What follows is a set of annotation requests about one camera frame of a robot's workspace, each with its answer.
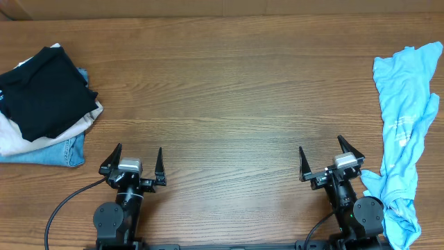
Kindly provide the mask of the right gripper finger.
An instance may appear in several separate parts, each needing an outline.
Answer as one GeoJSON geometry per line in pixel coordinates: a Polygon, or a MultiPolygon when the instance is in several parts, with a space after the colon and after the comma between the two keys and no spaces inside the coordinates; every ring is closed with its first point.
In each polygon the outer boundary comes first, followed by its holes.
{"type": "Polygon", "coordinates": [[[357,160],[364,160],[364,154],[355,149],[342,135],[338,135],[337,139],[343,153],[352,153],[357,160]]]}
{"type": "Polygon", "coordinates": [[[299,159],[300,159],[300,178],[306,178],[311,175],[311,168],[308,160],[305,156],[305,152],[302,147],[299,147],[299,159]]]}

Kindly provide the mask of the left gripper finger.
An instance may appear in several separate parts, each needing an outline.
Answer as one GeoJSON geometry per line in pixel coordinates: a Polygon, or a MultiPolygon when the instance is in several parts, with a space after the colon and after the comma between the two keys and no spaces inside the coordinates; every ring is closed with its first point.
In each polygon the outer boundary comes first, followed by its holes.
{"type": "Polygon", "coordinates": [[[165,178],[162,147],[159,148],[159,151],[157,154],[157,161],[156,161],[156,165],[155,165],[155,176],[156,176],[156,178],[165,178]]]}
{"type": "Polygon", "coordinates": [[[114,151],[101,164],[100,169],[112,169],[117,167],[121,157],[122,144],[118,143],[114,151]]]}

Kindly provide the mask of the light blue printed t-shirt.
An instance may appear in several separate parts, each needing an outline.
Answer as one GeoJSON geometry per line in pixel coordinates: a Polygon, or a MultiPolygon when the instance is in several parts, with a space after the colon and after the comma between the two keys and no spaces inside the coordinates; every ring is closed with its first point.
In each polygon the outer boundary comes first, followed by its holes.
{"type": "Polygon", "coordinates": [[[443,52],[440,42],[405,47],[390,58],[376,57],[373,80],[382,113],[383,156],[379,173],[364,170],[364,195],[384,204],[384,237],[393,249],[408,249],[421,235],[414,200],[416,164],[438,114],[440,97],[430,81],[443,52]]]}

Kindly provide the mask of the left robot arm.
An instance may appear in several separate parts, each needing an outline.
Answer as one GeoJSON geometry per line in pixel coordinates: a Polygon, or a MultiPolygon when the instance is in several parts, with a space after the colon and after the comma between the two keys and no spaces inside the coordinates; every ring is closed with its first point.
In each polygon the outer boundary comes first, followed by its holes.
{"type": "Polygon", "coordinates": [[[147,249],[147,243],[136,236],[144,194],[154,193],[157,186],[165,186],[162,150],[158,151],[155,178],[142,178],[142,162],[139,158],[122,158],[122,145],[99,167],[105,182],[117,190],[114,202],[101,204],[93,216],[96,228],[97,249],[147,249]]]}

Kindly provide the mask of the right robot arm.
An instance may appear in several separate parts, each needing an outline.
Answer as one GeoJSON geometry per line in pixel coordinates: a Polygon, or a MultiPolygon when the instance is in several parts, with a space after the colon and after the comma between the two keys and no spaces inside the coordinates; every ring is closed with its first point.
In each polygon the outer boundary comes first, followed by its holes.
{"type": "Polygon", "coordinates": [[[332,212],[322,218],[308,233],[303,249],[312,247],[311,237],[329,218],[336,217],[340,232],[324,242],[324,249],[382,249],[379,235],[383,233],[383,203],[376,197],[357,198],[350,182],[361,175],[365,156],[342,135],[337,139],[342,154],[333,157],[333,164],[313,173],[303,148],[299,148],[300,181],[309,181],[312,190],[324,189],[332,212]]]}

